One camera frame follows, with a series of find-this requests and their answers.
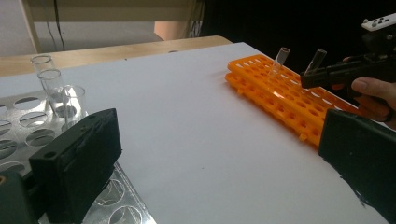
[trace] finger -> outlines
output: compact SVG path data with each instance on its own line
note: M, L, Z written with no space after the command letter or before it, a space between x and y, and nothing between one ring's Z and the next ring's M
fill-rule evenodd
M343 59L343 62L344 62L344 63L347 63L347 62L350 60L350 58L351 58L351 57L346 57L346 58L344 58L344 59Z
M359 77L352 82L352 89L362 94L382 98L388 102L396 101L396 86L376 78Z
M390 112L390 108L387 105L379 103L370 96L363 95L361 97L355 98L355 100L367 110L370 110L372 114L375 114L380 118L387 117Z
M378 122L383 122L387 120L387 116L378 116L376 113L374 113L372 110L365 107L364 105L359 105L359 111L361 112L361 115L366 117L367 119L373 119Z
M387 122L390 122L391 120L393 120L393 115L394 115L394 114L395 114L395 111L394 111L394 110L390 111L390 112L388 113L388 115L387 115L387 119L384 120L384 122L387 123Z
M396 116L393 116L393 118L385 123L388 127L390 127L393 130L396 130Z

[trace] orange test tube rack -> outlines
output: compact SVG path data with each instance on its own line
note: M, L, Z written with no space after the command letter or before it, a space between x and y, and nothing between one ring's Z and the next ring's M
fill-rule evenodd
M292 128L301 141L318 147L326 111L339 109L355 114L359 110L321 87L303 89L300 76L282 66L270 75L273 60L253 55L229 62L225 76L240 95L271 113Z

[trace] white surface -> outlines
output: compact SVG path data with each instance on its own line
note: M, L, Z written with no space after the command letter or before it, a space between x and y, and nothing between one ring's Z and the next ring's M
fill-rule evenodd
M257 53L240 43L63 75L86 88L89 113L117 108L119 162L157 223L387 223L312 147L229 87L227 63ZM2 96L36 90L35 75L0 79Z
M384 16L381 18L377 18L371 21L363 22L361 27L368 31L376 31L382 28L391 26L396 23L396 13L390 14L388 16Z

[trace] clear plastic tube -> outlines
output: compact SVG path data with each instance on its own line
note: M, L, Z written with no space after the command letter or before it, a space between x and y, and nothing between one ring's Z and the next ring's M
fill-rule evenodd
M314 73L320 67L326 54L327 54L326 50L318 49L311 63L309 63L308 67L306 68L304 75L306 76L309 75L310 73Z
M63 97L62 89L64 82L62 80L61 71L58 69L46 69L37 74L40 79L44 92L47 94L49 105L54 114L63 118Z
M275 76L279 69L283 66L283 63L286 61L290 53L290 50L287 48L280 48L279 53L276 55L274 59L273 65L271 67L270 76Z
M36 74L39 74L46 69L56 68L52 57L49 54L38 54L32 57L30 62L32 62Z
M64 99L64 128L67 130L82 120L87 112L85 109L85 90L80 86L65 86L62 90Z

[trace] black cable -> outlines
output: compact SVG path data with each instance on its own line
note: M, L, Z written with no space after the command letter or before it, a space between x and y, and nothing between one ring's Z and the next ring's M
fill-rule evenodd
M55 38L53 38L52 31L50 30L49 14L48 14L48 11L47 11L47 4L46 4L45 0L41 0L40 3L41 3L41 6L44 9L44 15L46 16L47 29L49 30L49 35L50 35L50 38L52 39L53 47L55 48L55 51L58 51L58 48L56 47L56 43L55 43Z
M56 26L58 27L58 33L59 33L59 36L61 37L62 48L64 50L64 39L62 38L61 25L59 23L59 12L58 12L58 1L57 0L53 0L53 6L55 8Z
M199 8L200 11L199 11L198 18L192 22L192 26L190 28L191 37L197 37L197 36L200 36L200 34L201 34L201 22L202 22L203 16L204 16L205 0L201 0L199 2L201 2L201 7ZM192 12L192 15L195 15L196 11L197 11L197 8L194 9L194 11Z

